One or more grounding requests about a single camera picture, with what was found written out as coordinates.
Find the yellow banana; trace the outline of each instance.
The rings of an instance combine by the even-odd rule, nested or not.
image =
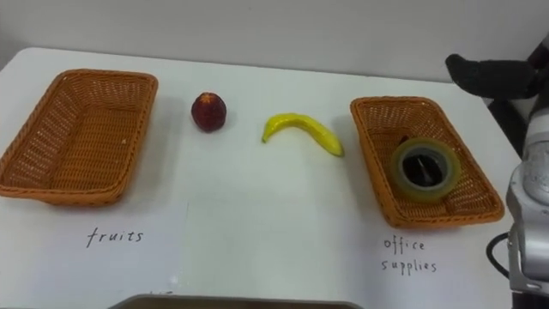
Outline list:
[[[265,124],[262,141],[267,140],[276,132],[288,127],[297,127],[309,133],[329,153],[343,156],[343,147],[337,136],[328,128],[307,115],[283,113],[269,118]]]

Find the wicker weave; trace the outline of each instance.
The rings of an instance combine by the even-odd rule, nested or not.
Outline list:
[[[435,102],[417,97],[362,98],[353,101],[351,113],[376,199],[392,227],[455,227],[502,218],[499,195]],[[460,159],[460,180],[440,203],[409,201],[388,180],[391,155],[404,136],[435,138]]]
[[[102,206],[123,194],[158,88],[154,76],[69,70],[0,160],[0,195]]]

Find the orange wicker basket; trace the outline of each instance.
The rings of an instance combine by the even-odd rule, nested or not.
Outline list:
[[[418,97],[361,98],[353,101],[351,113],[376,199],[392,227],[455,227],[503,217],[499,195],[435,102]],[[462,175],[439,203],[412,202],[388,179],[390,157],[404,136],[437,139],[457,154]]]
[[[157,88],[156,78],[142,73],[57,76],[0,160],[0,195],[115,203],[130,181]]]

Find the white table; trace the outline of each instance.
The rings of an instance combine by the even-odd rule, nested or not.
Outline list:
[[[160,87],[141,163],[118,206],[55,209],[0,198],[0,306],[105,308],[135,294],[348,301],[364,308],[506,308],[508,282],[488,263],[498,223],[400,231],[380,215],[349,112],[361,96],[418,95],[440,104],[500,196],[519,158],[481,99],[451,84],[31,48],[0,72],[0,151],[53,77],[97,68],[148,72]],[[196,129],[202,91],[227,103],[225,127]],[[317,118],[346,157],[299,130],[261,144],[279,112]],[[142,233],[136,242],[97,234]],[[394,255],[403,237],[424,250]],[[506,263],[504,245],[497,256]],[[404,276],[383,261],[415,263]],[[436,264],[416,271],[417,264]]]

